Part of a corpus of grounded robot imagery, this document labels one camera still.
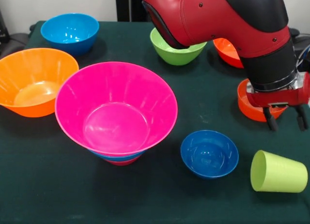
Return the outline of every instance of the orange bowl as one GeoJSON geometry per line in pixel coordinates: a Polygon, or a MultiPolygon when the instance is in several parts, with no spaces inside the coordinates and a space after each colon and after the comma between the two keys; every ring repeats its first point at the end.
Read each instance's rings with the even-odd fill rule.
{"type": "Polygon", "coordinates": [[[54,113],[60,86],[79,69],[69,54],[32,48],[0,59],[0,105],[37,118],[54,113]]]}
{"type": "MultiPolygon", "coordinates": [[[[237,89],[238,93],[238,106],[241,112],[247,116],[249,119],[254,121],[267,122],[263,113],[263,108],[253,107],[248,101],[247,97],[247,83],[248,79],[243,80],[237,89]]],[[[284,111],[285,108],[270,108],[270,113],[277,119],[284,111]]]]}
{"type": "Polygon", "coordinates": [[[229,65],[236,68],[243,68],[236,48],[227,39],[218,38],[213,40],[214,46],[219,56],[229,65]]]}

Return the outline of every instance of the green bowl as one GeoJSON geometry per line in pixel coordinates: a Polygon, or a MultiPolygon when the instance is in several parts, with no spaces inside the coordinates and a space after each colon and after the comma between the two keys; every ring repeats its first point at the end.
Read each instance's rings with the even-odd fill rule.
{"type": "Polygon", "coordinates": [[[151,42],[158,55],[168,64],[175,66],[192,62],[203,50],[207,42],[190,46],[188,49],[174,49],[166,43],[158,30],[154,28],[150,34],[151,42]]]}

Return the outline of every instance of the bowl rim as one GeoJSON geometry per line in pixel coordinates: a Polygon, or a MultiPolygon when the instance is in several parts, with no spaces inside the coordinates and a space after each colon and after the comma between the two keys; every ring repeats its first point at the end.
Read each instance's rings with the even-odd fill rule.
{"type": "MultiPolygon", "coordinates": [[[[244,80],[242,80],[242,81],[239,83],[239,85],[238,85],[238,87],[237,87],[237,97],[238,97],[238,101],[241,102],[241,103],[246,107],[246,109],[240,109],[240,108],[239,108],[239,109],[241,110],[241,112],[242,112],[245,116],[248,116],[248,115],[250,115],[250,114],[252,114],[252,113],[254,113],[255,115],[262,114],[263,111],[258,110],[256,107],[252,106],[249,102],[248,102],[248,104],[245,103],[244,100],[243,100],[242,97],[241,97],[241,93],[242,93],[244,90],[246,90],[246,88],[247,88],[247,83],[248,83],[248,82],[249,82],[249,79],[244,79],[244,80]]],[[[272,115],[278,115],[278,114],[280,115],[280,114],[282,114],[286,109],[287,109],[287,107],[282,107],[282,108],[279,108],[279,109],[277,109],[277,110],[271,109],[271,110],[270,110],[270,113],[271,113],[272,115]]]]}
{"type": "MultiPolygon", "coordinates": [[[[73,64],[74,64],[74,67],[75,67],[75,73],[79,71],[78,62],[77,62],[77,60],[73,56],[71,56],[70,54],[68,54],[68,53],[66,53],[64,51],[61,51],[61,50],[58,50],[58,49],[54,49],[54,48],[48,48],[48,47],[28,48],[28,49],[24,49],[24,50],[21,50],[21,51],[17,51],[15,53],[12,53],[12,54],[10,54],[10,55],[0,59],[0,63],[1,63],[1,61],[5,60],[5,59],[14,57],[15,55],[22,54],[23,52],[38,51],[38,50],[47,50],[47,51],[50,51],[50,52],[52,52],[52,51],[53,52],[59,52],[59,53],[62,53],[63,55],[66,55],[68,58],[73,60],[73,64]]],[[[10,108],[26,108],[26,107],[28,108],[28,107],[34,107],[34,106],[37,106],[37,105],[42,105],[42,104],[48,103],[48,102],[53,101],[53,100],[55,100],[55,98],[51,98],[48,101],[39,102],[39,103],[35,103],[35,104],[32,104],[32,105],[8,105],[8,104],[1,103],[1,102],[0,102],[0,105],[2,105],[4,107],[10,107],[10,108]]]]}
{"type": "Polygon", "coordinates": [[[99,28],[100,28],[99,22],[98,22],[98,20],[95,19],[93,16],[90,16],[90,15],[87,15],[87,14],[83,14],[83,13],[67,13],[67,14],[57,15],[57,16],[54,16],[54,17],[52,17],[52,18],[46,20],[46,21],[43,23],[43,25],[42,25],[42,27],[41,27],[41,29],[40,29],[40,33],[41,33],[41,35],[43,36],[43,38],[45,38],[47,41],[49,41],[49,42],[51,42],[51,43],[68,45],[68,44],[82,43],[82,42],[84,42],[84,41],[86,41],[86,40],[88,40],[88,39],[94,37],[94,36],[99,32],[99,28]],[[52,21],[52,20],[55,20],[55,19],[57,19],[57,18],[59,18],[59,17],[61,17],[61,16],[71,16],[71,15],[86,16],[86,17],[89,17],[90,19],[94,20],[94,21],[96,22],[96,30],[94,31],[94,33],[93,33],[90,37],[88,37],[88,38],[86,38],[86,39],[83,39],[83,40],[81,40],[81,41],[79,41],[79,42],[74,42],[74,43],[64,43],[64,42],[54,41],[54,40],[51,40],[50,38],[48,38],[46,34],[44,34],[43,29],[45,28],[45,26],[46,26],[46,24],[47,24],[48,22],[50,22],[50,21],[52,21]]]}
{"type": "Polygon", "coordinates": [[[196,45],[199,45],[199,47],[196,49],[196,50],[193,50],[193,51],[190,51],[190,52],[170,52],[170,51],[167,51],[165,49],[163,49],[162,47],[160,47],[157,43],[155,43],[155,41],[153,41],[153,34],[154,32],[157,31],[159,33],[159,31],[156,29],[156,27],[154,27],[150,33],[150,39],[151,39],[151,42],[154,46],[158,47],[159,49],[165,51],[165,52],[169,52],[169,53],[174,53],[174,54],[188,54],[188,53],[193,53],[193,52],[197,52],[197,51],[200,51],[202,50],[208,42],[204,42],[204,43],[200,43],[200,44],[196,44],[196,45]]]}
{"type": "Polygon", "coordinates": [[[227,56],[227,57],[229,57],[229,58],[232,58],[232,59],[234,59],[234,60],[240,61],[240,57],[239,57],[239,55],[238,55],[238,52],[237,52],[236,48],[233,46],[234,49],[235,49],[235,51],[236,51],[236,53],[237,53],[237,58],[228,55],[228,54],[226,53],[226,51],[223,51],[222,49],[220,49],[219,46],[218,46],[220,41],[227,41],[227,42],[229,42],[231,45],[233,45],[228,39],[225,39],[225,38],[216,38],[216,39],[213,40],[213,44],[214,44],[214,47],[217,49],[217,51],[220,51],[222,54],[224,54],[225,56],[227,56]]]}
{"type": "Polygon", "coordinates": [[[141,151],[141,152],[138,152],[138,153],[135,153],[135,154],[132,154],[132,155],[126,155],[126,156],[108,156],[108,155],[102,155],[102,154],[99,154],[93,150],[89,150],[91,153],[99,156],[99,157],[102,157],[106,160],[122,160],[122,159],[127,159],[127,158],[131,158],[131,157],[137,157],[137,156],[141,156],[145,151],[141,151]]]}
{"type": "Polygon", "coordinates": [[[155,72],[153,72],[152,70],[150,69],[147,69],[143,66],[140,66],[140,65],[137,65],[137,64],[134,64],[134,63],[129,63],[129,62],[123,62],[123,61],[106,61],[106,62],[99,62],[99,63],[94,63],[94,64],[91,64],[91,65],[88,65],[82,69],[80,69],[79,71],[75,72],[73,75],[71,75],[69,78],[67,78],[67,80],[65,82],[63,82],[62,86],[60,87],[59,91],[58,91],[58,94],[56,96],[56,100],[55,100],[55,116],[56,116],[56,120],[60,126],[60,128],[62,129],[62,131],[71,139],[73,140],[75,143],[79,144],[80,146],[88,149],[88,150],[92,150],[92,151],[96,151],[97,153],[100,153],[100,154],[106,154],[106,155],[115,155],[115,156],[118,156],[118,155],[130,155],[130,154],[136,154],[138,152],[141,152],[141,151],[146,151],[147,149],[150,149],[154,146],[156,146],[158,143],[160,143],[161,141],[163,141],[170,133],[171,131],[173,130],[175,124],[176,124],[176,121],[177,121],[177,117],[178,117],[178,102],[177,102],[177,99],[176,99],[176,96],[172,90],[172,88],[170,87],[170,85],[158,74],[156,74],[155,72]],[[138,149],[138,150],[135,150],[135,151],[130,151],[130,152],[122,152],[122,153],[119,153],[119,152],[106,152],[106,151],[100,151],[100,150],[97,150],[97,149],[94,149],[92,147],[88,147],[86,146],[85,144],[82,144],[81,142],[77,141],[76,139],[74,139],[63,127],[62,123],[60,122],[60,119],[58,117],[58,112],[57,112],[57,103],[58,103],[58,98],[59,98],[59,94],[61,92],[61,90],[63,89],[64,86],[66,86],[67,82],[74,76],[77,76],[78,74],[82,73],[84,70],[87,70],[89,69],[90,67],[94,67],[96,65],[102,65],[102,64],[111,64],[111,63],[121,63],[121,64],[124,64],[124,65],[134,65],[135,67],[139,67],[140,69],[142,70],[147,70],[148,72],[150,72],[151,74],[153,74],[154,76],[158,77],[160,80],[162,80],[162,82],[168,87],[168,89],[170,90],[171,94],[173,95],[173,100],[174,100],[174,105],[175,105],[175,116],[173,118],[173,122],[172,122],[172,125],[171,127],[169,128],[169,130],[167,131],[166,134],[164,134],[158,141],[156,141],[155,143],[149,145],[148,147],[145,147],[145,148],[142,148],[142,149],[138,149]]]}
{"type": "Polygon", "coordinates": [[[183,163],[186,165],[186,167],[188,167],[194,174],[196,174],[196,175],[198,175],[198,176],[200,176],[200,177],[203,177],[203,178],[212,178],[212,179],[216,179],[216,178],[224,177],[224,176],[230,174],[232,171],[234,171],[235,168],[236,168],[237,165],[238,165],[238,162],[239,162],[239,151],[238,151],[238,148],[237,148],[236,144],[235,144],[228,136],[222,134],[221,132],[213,131],[213,130],[199,130],[199,131],[194,131],[194,132],[188,134],[188,135],[185,137],[185,139],[182,141],[182,143],[181,143],[180,153],[181,153],[182,161],[183,161],[183,163]],[[196,134],[196,133],[199,133],[199,132],[212,132],[212,133],[216,133],[216,134],[218,134],[218,135],[221,135],[221,136],[225,137],[227,140],[229,140],[229,141],[232,143],[233,148],[234,148],[234,149],[236,150],[236,152],[237,152],[237,160],[236,160],[236,163],[235,163],[235,165],[232,167],[231,170],[229,170],[229,171],[227,171],[227,172],[225,172],[225,173],[223,173],[223,174],[217,175],[217,176],[208,176],[208,175],[205,175],[205,174],[201,174],[201,173],[196,172],[194,169],[192,169],[192,168],[187,164],[187,161],[185,160],[184,155],[182,154],[182,148],[185,147],[185,146],[184,146],[184,142],[185,142],[185,140],[187,140],[188,138],[190,138],[193,134],[196,134]]]}

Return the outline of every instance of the blue bowl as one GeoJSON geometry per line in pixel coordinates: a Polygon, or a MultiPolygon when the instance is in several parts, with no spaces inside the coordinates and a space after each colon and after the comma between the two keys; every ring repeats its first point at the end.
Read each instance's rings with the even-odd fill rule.
{"type": "Polygon", "coordinates": [[[214,179],[231,173],[239,161],[236,145],[216,131],[197,131],[188,135],[181,145],[185,165],[198,177],[214,179]]]}
{"type": "Polygon", "coordinates": [[[127,155],[127,156],[121,156],[121,157],[114,157],[114,156],[106,156],[106,155],[102,155],[99,154],[97,152],[94,152],[92,150],[90,150],[90,152],[94,153],[95,155],[99,156],[101,159],[104,160],[109,160],[109,161],[114,161],[114,162],[123,162],[123,161],[128,161],[128,160],[132,160],[140,155],[142,155],[145,151],[141,151],[132,155],[127,155]]]}
{"type": "Polygon", "coordinates": [[[59,15],[46,21],[41,27],[42,36],[53,48],[72,56],[90,51],[98,31],[98,21],[85,14],[59,15]]]}

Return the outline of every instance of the green tablecloth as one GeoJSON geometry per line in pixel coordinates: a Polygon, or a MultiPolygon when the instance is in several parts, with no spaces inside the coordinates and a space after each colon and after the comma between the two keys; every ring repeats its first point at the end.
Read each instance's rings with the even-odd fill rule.
{"type": "MultiPolygon", "coordinates": [[[[49,47],[40,34],[42,23],[28,48],[49,47]]],[[[163,77],[179,105],[171,134],[134,164],[118,167],[71,141],[54,115],[28,119],[2,107],[0,223],[309,223],[309,187],[300,194],[256,193],[249,180],[259,149],[310,168],[309,131],[299,131],[295,111],[284,112],[276,133],[247,119],[236,99],[243,70],[223,63],[211,42],[189,65],[167,65],[150,42],[152,28],[101,22],[92,51],[77,60],[81,68],[126,61],[163,77]],[[228,176],[202,180],[183,164],[182,140],[201,129],[222,132],[237,145],[240,161],[228,176]]]]}

